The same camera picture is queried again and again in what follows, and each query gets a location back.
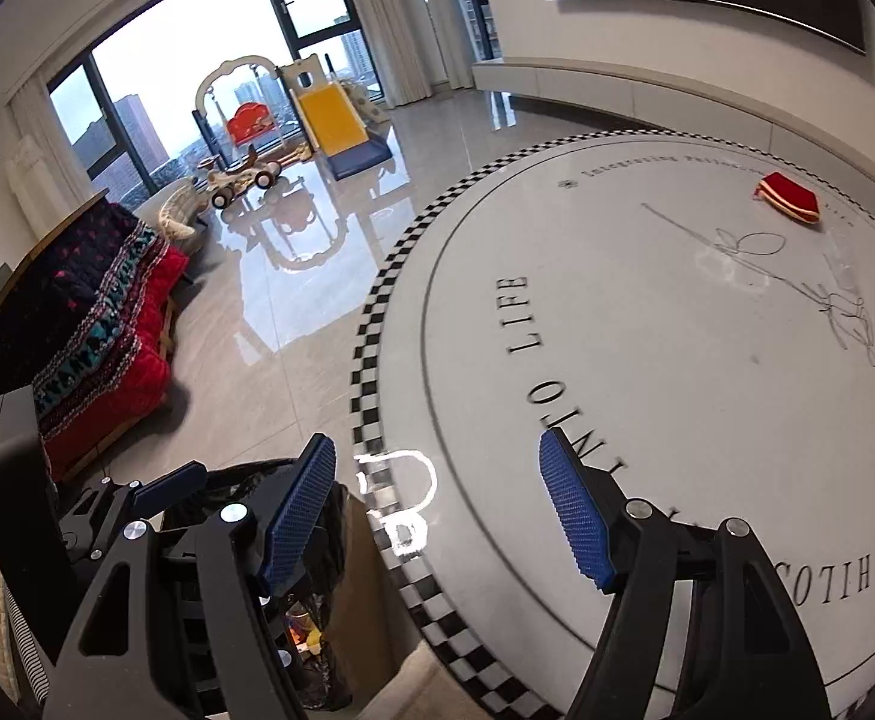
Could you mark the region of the white low tv cabinet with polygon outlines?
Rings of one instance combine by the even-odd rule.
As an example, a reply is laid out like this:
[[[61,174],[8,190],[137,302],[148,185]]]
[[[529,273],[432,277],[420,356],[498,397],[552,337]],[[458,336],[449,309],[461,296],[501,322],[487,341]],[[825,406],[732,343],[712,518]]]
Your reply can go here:
[[[668,128],[699,130],[705,117],[712,115],[722,124],[720,137],[739,137],[757,148],[768,146],[776,133],[787,132],[875,184],[875,163],[857,149],[784,110],[725,89],[691,88],[647,73],[632,75],[618,67],[545,59],[481,60],[473,66],[473,78],[485,91],[505,91]]]

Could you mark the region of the wicker basket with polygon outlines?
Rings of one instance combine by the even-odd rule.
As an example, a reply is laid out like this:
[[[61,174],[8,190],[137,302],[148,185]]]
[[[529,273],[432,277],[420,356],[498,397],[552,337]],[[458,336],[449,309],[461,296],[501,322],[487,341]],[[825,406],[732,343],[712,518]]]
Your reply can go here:
[[[190,179],[177,179],[156,195],[158,229],[164,238],[185,244],[198,236],[197,223],[208,210],[209,197]]]

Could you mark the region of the white curtain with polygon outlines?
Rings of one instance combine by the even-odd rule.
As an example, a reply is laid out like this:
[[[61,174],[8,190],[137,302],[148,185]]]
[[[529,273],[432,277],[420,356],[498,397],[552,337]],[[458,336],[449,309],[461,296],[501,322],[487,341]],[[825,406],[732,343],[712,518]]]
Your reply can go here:
[[[354,0],[387,104],[474,87],[476,55],[462,0]]]

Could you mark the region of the black bagged trash bin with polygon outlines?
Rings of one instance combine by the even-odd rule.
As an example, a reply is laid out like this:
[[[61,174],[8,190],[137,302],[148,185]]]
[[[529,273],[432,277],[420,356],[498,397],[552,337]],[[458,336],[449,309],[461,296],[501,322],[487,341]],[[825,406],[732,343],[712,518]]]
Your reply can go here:
[[[211,473],[198,528],[206,632],[232,718],[302,718],[307,686],[291,619],[325,628],[344,571],[343,486],[335,452]]]

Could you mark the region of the round white coffee table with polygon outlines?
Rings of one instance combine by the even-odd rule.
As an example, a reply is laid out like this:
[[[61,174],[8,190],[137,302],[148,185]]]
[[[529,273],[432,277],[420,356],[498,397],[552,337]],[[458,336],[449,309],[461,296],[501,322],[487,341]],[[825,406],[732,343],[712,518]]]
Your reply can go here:
[[[754,195],[771,172],[818,226]],[[828,179],[691,133],[520,149],[406,227],[351,387],[382,557],[492,717],[563,715],[608,616],[540,473],[553,427],[673,520],[750,523],[831,712],[875,695],[875,216]]]

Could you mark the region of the white red baby swing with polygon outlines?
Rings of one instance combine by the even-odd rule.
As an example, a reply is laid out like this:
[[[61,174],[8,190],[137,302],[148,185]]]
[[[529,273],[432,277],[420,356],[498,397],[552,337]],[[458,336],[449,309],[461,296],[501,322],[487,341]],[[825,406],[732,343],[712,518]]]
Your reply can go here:
[[[275,62],[263,55],[224,60],[198,83],[192,110],[209,154],[236,167],[255,149],[262,158],[312,156],[312,140]]]

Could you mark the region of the yellow children's slide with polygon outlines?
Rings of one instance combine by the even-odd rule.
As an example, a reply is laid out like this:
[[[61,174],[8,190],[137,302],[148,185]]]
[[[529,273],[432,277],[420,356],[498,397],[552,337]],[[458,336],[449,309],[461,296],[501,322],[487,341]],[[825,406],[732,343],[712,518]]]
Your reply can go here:
[[[310,145],[335,181],[380,166],[392,157],[387,140],[367,127],[344,86],[323,71],[317,55],[279,67]]]

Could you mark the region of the red patterned blanket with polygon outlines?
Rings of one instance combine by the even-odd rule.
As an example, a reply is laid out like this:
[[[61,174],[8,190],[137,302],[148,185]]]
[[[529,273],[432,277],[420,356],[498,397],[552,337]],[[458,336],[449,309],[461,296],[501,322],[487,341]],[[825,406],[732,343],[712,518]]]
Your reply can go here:
[[[161,351],[188,257],[104,197],[17,267],[0,296],[0,395],[32,388],[52,478],[66,478],[170,383]]]

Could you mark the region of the beige toy car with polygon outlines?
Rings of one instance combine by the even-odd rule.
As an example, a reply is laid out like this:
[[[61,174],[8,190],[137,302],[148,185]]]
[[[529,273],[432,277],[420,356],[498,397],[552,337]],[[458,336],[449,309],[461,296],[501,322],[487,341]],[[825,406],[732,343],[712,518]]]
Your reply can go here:
[[[237,167],[219,167],[213,158],[206,158],[198,163],[198,169],[206,176],[209,203],[216,210],[225,210],[249,188],[268,190],[273,187],[281,176],[282,165],[279,161],[264,160],[257,148],[250,145]]]

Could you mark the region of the red cloth pouch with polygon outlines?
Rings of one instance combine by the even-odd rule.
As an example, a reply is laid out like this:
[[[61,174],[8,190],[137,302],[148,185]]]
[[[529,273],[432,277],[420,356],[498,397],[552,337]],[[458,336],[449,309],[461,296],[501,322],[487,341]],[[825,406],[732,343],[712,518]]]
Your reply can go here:
[[[813,190],[784,176],[771,172],[757,183],[754,195],[764,200],[782,215],[805,226],[818,226],[821,221],[818,197]]]

